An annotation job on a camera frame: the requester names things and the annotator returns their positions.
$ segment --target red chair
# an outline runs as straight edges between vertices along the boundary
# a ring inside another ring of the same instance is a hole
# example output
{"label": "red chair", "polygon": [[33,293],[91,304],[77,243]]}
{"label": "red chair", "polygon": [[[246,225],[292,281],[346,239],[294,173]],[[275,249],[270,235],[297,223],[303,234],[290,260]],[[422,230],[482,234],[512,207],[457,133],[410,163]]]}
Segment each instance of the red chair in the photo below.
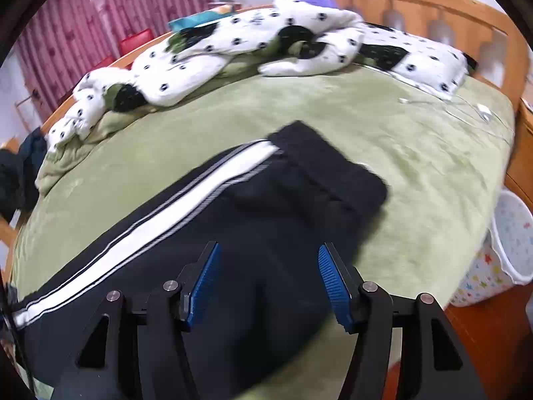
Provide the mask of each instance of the red chair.
{"label": "red chair", "polygon": [[155,38],[152,30],[146,29],[118,42],[118,49],[123,56],[153,39]]}
{"label": "red chair", "polygon": [[97,63],[96,65],[94,65],[92,68],[89,69],[89,72],[90,71],[93,71],[95,69],[99,69],[99,68],[106,68],[107,66],[109,66],[111,63],[113,63],[115,60],[113,60],[113,57],[111,56],[107,56],[106,58],[104,58],[100,63]]}

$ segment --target white plastic bin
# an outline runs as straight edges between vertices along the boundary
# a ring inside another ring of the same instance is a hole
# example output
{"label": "white plastic bin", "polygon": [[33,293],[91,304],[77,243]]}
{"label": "white plastic bin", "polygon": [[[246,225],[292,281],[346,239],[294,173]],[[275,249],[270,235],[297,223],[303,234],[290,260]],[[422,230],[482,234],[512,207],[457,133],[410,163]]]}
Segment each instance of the white plastic bin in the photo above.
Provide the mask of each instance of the white plastic bin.
{"label": "white plastic bin", "polygon": [[533,279],[533,215],[514,193],[499,196],[477,257],[451,299],[465,307]]}

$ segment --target bed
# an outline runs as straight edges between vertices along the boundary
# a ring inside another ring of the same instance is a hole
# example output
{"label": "bed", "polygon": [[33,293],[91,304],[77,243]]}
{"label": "bed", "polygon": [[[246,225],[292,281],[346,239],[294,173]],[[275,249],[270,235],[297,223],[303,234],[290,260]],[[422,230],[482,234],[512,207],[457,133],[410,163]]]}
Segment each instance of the bed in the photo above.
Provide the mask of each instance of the bed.
{"label": "bed", "polygon": [[[429,21],[443,19],[454,31],[454,46],[476,59],[495,31],[504,33],[501,85],[479,74],[468,77],[457,91],[462,105],[450,108],[459,120],[444,112],[438,99],[350,65],[313,77],[251,76],[149,114],[99,143],[38,202],[6,265],[19,297],[206,159],[300,119],[390,188],[382,214],[354,255],[362,276],[391,294],[431,293],[444,306],[484,238],[512,146],[512,133],[496,119],[483,128],[497,136],[472,127],[480,124],[479,116],[463,101],[486,105],[512,127],[529,63],[526,42],[505,14],[473,0],[337,2],[377,24],[394,8],[402,13],[406,31],[418,36],[426,36]],[[126,67],[166,37],[113,66]],[[72,97],[66,100],[42,130],[47,132],[73,103]],[[399,357],[398,336],[391,362]],[[354,342],[331,317],[298,356],[242,398],[335,398]]]}

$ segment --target black pants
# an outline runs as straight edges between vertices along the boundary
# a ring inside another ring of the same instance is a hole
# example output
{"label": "black pants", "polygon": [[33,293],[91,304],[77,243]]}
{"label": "black pants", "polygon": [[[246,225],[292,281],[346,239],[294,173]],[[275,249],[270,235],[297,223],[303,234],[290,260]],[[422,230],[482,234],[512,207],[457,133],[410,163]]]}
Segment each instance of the black pants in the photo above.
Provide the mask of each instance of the black pants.
{"label": "black pants", "polygon": [[105,232],[15,313],[35,377],[58,383],[110,290],[128,298],[176,278],[208,240],[222,267],[202,322],[184,335],[202,399],[229,398],[286,363],[328,315],[317,251],[350,261],[386,186],[302,122],[230,149]]}

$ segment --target green bed sheet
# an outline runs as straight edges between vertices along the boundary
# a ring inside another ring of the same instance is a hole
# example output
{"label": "green bed sheet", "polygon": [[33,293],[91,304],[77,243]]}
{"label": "green bed sheet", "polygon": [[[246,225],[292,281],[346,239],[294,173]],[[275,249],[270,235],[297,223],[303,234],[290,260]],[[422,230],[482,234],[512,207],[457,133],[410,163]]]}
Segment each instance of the green bed sheet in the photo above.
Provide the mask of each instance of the green bed sheet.
{"label": "green bed sheet", "polygon": [[[486,232],[514,125],[509,100],[495,89],[467,77],[457,93],[463,99],[444,106],[353,65],[314,77],[254,76],[148,114],[98,144],[39,200],[14,250],[20,298],[190,169],[300,119],[389,186],[354,254],[363,278],[391,294],[432,293],[444,305]],[[465,100],[488,106],[508,128],[497,118],[483,122]],[[395,337],[392,359],[399,356]],[[331,317],[291,363],[242,397],[337,398],[354,343]]]}

